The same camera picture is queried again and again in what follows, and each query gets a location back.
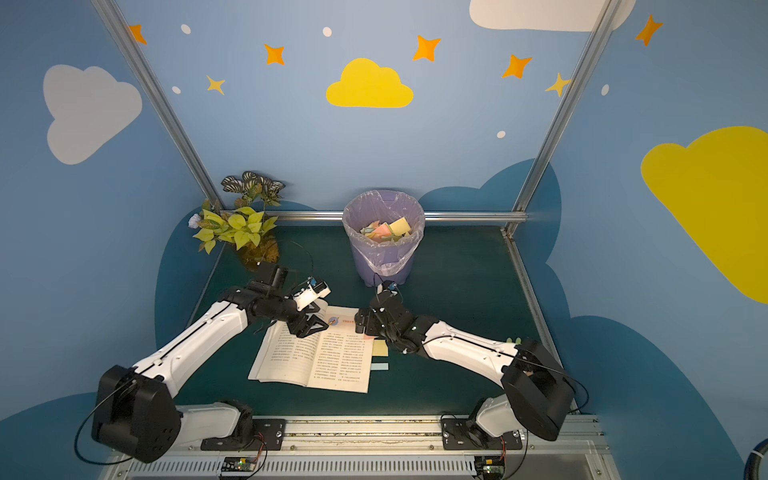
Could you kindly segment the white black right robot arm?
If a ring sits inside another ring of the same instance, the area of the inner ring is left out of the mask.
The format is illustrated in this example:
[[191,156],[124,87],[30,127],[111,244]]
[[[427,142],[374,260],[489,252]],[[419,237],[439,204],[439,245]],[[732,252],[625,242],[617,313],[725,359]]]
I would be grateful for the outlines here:
[[558,439],[576,380],[540,342],[486,339],[438,318],[415,315],[390,281],[377,287],[354,321],[358,334],[380,337],[392,350],[458,365],[501,387],[502,396],[482,401],[472,414],[473,428],[490,437],[524,429],[543,440]]

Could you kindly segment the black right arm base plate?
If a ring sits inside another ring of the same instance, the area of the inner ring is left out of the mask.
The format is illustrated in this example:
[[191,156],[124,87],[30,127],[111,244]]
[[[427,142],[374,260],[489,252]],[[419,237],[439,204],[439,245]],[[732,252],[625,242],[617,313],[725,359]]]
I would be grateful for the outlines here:
[[466,418],[443,416],[438,423],[445,450],[518,451],[523,449],[523,440],[519,431],[511,431],[500,437],[492,437],[473,421]]

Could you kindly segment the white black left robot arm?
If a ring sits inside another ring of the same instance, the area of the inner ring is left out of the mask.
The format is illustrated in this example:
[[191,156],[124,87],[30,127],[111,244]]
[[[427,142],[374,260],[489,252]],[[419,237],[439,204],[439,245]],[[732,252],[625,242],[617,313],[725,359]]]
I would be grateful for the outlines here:
[[151,463],[172,447],[244,450],[257,440],[250,407],[237,401],[182,406],[175,398],[186,381],[222,346],[259,318],[284,323],[306,338],[327,329],[319,316],[330,288],[307,279],[284,289],[288,271],[262,261],[245,286],[231,287],[192,325],[131,367],[113,366],[99,380],[94,409],[84,420],[92,439],[126,457]]

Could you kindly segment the science magazine book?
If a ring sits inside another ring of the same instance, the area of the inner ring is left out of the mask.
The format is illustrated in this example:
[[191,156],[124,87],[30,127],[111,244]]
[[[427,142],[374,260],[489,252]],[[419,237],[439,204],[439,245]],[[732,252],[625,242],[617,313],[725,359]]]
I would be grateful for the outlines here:
[[291,334],[283,322],[266,330],[248,374],[252,381],[306,388],[366,393],[374,339],[355,330],[356,308],[321,305],[318,316],[328,328],[306,338]]

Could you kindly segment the yellow sticky note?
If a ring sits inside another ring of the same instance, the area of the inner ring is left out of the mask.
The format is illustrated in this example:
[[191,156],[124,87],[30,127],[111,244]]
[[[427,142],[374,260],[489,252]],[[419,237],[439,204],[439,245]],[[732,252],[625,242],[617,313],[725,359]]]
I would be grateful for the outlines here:
[[385,340],[375,339],[372,346],[373,357],[387,357],[389,354],[389,348]]

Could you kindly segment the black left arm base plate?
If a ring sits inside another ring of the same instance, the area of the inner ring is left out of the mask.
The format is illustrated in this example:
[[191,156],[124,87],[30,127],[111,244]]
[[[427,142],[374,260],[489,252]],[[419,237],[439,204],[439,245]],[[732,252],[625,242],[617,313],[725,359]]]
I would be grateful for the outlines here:
[[286,420],[251,418],[235,427],[223,438],[207,438],[201,442],[202,451],[258,451],[261,448],[280,451],[285,437]]

